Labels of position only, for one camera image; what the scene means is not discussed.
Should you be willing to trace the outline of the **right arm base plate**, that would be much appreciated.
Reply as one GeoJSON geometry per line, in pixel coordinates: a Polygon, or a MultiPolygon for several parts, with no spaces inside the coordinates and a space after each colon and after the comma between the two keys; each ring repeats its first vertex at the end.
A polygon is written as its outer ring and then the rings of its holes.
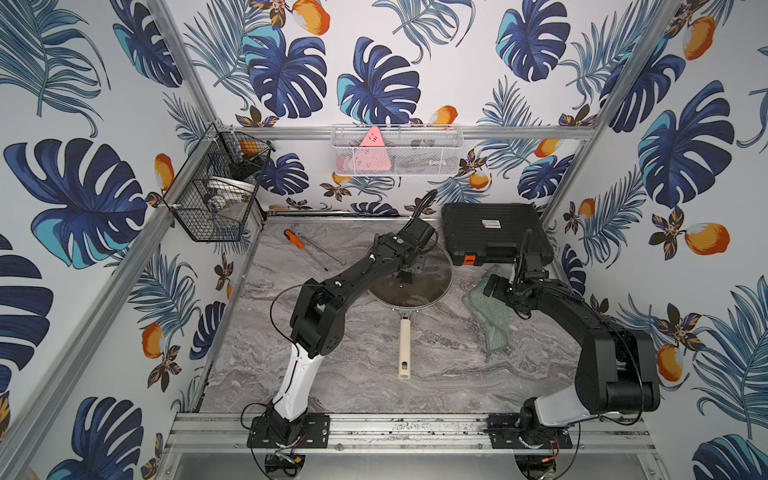
{"type": "Polygon", "coordinates": [[[543,426],[527,410],[490,414],[484,432],[493,449],[558,450],[573,446],[566,428],[543,426]]]}

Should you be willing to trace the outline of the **glass pot lid black knob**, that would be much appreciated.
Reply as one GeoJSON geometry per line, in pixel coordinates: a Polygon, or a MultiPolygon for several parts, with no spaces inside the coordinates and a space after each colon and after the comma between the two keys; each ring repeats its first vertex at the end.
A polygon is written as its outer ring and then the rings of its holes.
{"type": "Polygon", "coordinates": [[[415,273],[414,283],[401,283],[400,271],[377,281],[370,294],[384,305],[390,306],[431,306],[441,300],[453,283],[453,263],[445,248],[439,244],[427,256],[425,269],[415,273]]]}

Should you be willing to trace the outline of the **green waffle cloth checkered trim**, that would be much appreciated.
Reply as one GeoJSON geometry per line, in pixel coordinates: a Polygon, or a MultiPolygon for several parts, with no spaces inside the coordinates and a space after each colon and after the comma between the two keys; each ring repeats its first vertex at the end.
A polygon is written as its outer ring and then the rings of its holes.
{"type": "Polygon", "coordinates": [[[491,274],[484,275],[478,284],[465,295],[464,303],[479,323],[489,351],[498,351],[509,344],[511,315],[506,305],[484,294],[491,274]]]}

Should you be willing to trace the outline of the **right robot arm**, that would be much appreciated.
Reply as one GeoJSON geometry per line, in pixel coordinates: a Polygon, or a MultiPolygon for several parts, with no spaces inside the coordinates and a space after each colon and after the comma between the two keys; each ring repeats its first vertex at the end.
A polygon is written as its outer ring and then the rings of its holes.
{"type": "Polygon", "coordinates": [[[630,426],[661,403],[655,350],[650,335],[624,328],[600,313],[568,284],[553,280],[543,254],[530,247],[533,230],[523,233],[511,279],[493,275],[483,294],[501,301],[519,317],[535,311],[554,320],[579,345],[573,383],[550,395],[530,398],[518,414],[517,430],[528,436],[566,429],[612,413],[634,415],[630,426]]]}

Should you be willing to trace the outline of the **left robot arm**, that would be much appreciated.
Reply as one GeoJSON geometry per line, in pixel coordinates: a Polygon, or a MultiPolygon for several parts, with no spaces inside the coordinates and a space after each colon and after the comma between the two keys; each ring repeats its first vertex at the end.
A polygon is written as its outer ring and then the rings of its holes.
{"type": "Polygon", "coordinates": [[[435,233],[429,223],[412,219],[397,232],[376,235],[365,255],[341,273],[300,285],[290,316],[289,363],[271,401],[273,421],[290,424],[303,417],[322,360],[344,337],[349,308],[377,282],[411,267],[435,233]]]}

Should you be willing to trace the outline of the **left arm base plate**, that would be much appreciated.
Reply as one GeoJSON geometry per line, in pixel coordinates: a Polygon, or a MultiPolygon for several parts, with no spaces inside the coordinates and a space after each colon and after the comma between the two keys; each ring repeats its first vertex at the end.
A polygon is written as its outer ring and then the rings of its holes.
{"type": "Polygon", "coordinates": [[[288,422],[279,413],[270,411],[252,421],[247,447],[273,450],[293,446],[324,449],[328,445],[330,420],[325,414],[304,413],[288,422]]]}

